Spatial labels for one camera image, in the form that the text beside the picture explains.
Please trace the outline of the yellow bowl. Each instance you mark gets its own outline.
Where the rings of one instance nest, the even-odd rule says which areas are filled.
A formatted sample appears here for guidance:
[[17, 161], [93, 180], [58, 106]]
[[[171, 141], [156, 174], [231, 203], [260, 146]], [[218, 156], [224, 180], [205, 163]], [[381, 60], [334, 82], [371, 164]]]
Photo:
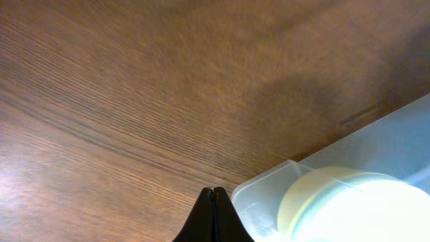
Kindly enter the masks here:
[[299, 227], [322, 205], [371, 175], [371, 172], [337, 166], [309, 170], [284, 194], [277, 213], [278, 232], [289, 240], [294, 239]]

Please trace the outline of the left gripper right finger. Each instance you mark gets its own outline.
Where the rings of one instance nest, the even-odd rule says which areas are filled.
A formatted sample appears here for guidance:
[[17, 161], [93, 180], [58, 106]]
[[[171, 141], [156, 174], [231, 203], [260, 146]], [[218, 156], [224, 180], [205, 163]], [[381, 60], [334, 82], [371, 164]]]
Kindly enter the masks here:
[[221, 187], [212, 192], [212, 241], [254, 242], [244, 228], [226, 190]]

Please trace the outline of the white bowl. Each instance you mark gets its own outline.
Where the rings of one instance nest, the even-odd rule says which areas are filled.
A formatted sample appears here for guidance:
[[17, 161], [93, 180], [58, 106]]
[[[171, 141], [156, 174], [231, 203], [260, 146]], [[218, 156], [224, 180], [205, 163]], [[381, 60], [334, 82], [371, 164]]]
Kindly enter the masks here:
[[392, 179], [340, 183], [305, 203], [290, 239], [429, 242], [429, 195]]

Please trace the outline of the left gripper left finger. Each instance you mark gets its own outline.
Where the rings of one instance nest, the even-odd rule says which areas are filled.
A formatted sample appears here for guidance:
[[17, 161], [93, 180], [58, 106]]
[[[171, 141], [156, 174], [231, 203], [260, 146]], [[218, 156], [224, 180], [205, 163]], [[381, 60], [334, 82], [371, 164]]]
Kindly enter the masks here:
[[211, 188], [203, 188], [182, 229], [173, 242], [211, 242], [212, 208]]

